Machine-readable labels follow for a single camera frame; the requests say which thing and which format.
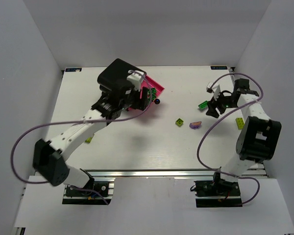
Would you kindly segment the green long lego brick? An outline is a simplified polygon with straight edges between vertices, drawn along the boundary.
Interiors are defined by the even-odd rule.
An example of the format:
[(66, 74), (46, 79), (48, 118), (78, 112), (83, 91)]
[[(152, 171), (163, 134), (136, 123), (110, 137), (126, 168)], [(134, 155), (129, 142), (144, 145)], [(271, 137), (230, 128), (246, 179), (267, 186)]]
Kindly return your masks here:
[(198, 105), (198, 108), (199, 108), (200, 111), (203, 111), (203, 110), (205, 110), (206, 108), (208, 108), (208, 101), (206, 100), (206, 101), (200, 103), (200, 104)]

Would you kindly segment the pink top drawer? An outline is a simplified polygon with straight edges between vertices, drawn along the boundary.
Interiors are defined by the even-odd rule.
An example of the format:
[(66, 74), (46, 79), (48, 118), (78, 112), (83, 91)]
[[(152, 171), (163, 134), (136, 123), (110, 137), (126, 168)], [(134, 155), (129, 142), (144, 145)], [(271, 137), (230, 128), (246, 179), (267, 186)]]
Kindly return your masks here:
[(159, 96), (165, 88), (148, 75), (135, 72), (129, 74), (126, 79), (134, 85), (129, 94), (130, 102), (126, 108), (127, 111), (133, 109), (144, 111), (150, 104), (160, 103)]

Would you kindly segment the lime long lego brick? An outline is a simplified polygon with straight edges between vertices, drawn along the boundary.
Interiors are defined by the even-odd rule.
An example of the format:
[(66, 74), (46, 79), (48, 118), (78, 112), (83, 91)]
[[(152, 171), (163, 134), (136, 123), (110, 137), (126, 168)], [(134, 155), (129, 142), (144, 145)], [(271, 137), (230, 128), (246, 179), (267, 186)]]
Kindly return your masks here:
[(242, 130), (245, 125), (244, 119), (242, 117), (238, 117), (235, 119), (235, 121), (236, 121), (236, 125), (237, 125), (238, 129)]

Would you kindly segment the small green lego brick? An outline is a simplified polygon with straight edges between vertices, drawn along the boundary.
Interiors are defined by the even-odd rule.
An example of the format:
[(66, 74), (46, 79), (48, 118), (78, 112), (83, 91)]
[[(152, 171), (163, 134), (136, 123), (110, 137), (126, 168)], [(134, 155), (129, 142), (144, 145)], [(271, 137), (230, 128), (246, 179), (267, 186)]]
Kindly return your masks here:
[(149, 98), (150, 100), (154, 101), (154, 100), (156, 99), (156, 95), (151, 94), (151, 95), (148, 96), (148, 98)]

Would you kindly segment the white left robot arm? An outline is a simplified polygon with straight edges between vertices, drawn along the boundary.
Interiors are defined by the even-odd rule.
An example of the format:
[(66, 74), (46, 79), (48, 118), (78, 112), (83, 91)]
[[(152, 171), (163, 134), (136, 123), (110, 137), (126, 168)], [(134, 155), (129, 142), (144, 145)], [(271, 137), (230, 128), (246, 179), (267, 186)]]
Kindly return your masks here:
[(112, 122), (121, 121), (121, 112), (127, 108), (146, 111), (150, 105), (148, 91), (142, 83), (145, 77), (129, 75), (125, 80), (115, 82), (114, 88), (103, 92), (78, 121), (70, 121), (70, 127), (56, 137), (35, 143), (33, 167), (52, 186), (60, 184), (78, 188), (89, 188), (93, 179), (84, 170), (67, 165), (71, 154), (88, 138)]

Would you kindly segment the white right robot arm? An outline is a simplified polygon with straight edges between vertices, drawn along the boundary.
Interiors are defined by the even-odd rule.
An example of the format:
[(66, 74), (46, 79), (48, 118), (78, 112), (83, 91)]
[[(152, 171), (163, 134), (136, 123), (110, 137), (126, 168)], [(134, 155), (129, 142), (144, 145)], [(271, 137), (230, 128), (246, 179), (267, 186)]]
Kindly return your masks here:
[(235, 81), (232, 92), (221, 91), (219, 84), (209, 83), (207, 115), (218, 118), (228, 108), (241, 108), (244, 126), (236, 142), (234, 156), (214, 173), (212, 186), (218, 193), (231, 191), (252, 165), (272, 159), (282, 125), (272, 120), (258, 102), (260, 95), (249, 88), (249, 80)]

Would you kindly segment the lime lego near left arm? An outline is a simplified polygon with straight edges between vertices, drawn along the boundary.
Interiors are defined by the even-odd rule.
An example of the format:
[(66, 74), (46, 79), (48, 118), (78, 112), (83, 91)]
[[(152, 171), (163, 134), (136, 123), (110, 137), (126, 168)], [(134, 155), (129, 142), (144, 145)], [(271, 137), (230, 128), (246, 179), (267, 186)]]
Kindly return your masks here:
[(85, 141), (85, 143), (90, 143), (92, 139), (93, 139), (93, 137), (89, 137), (89, 138)]

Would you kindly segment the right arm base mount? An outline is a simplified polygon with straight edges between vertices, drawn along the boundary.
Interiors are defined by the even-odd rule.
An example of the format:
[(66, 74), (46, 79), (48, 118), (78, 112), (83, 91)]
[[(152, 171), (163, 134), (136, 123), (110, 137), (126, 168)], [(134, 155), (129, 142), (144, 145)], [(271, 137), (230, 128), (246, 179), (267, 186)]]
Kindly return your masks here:
[(236, 208), (243, 206), (238, 183), (234, 183), (234, 186), (230, 188), (217, 189), (212, 180), (194, 181), (190, 192), (195, 193), (197, 208)]

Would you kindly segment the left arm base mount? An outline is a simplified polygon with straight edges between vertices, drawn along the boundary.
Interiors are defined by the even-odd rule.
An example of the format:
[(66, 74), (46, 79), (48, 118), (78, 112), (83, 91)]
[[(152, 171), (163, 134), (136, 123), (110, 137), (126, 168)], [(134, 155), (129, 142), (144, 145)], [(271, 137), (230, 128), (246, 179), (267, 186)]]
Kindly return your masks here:
[(87, 190), (65, 185), (62, 204), (107, 206), (112, 200), (114, 180), (114, 178), (95, 178), (93, 184)]

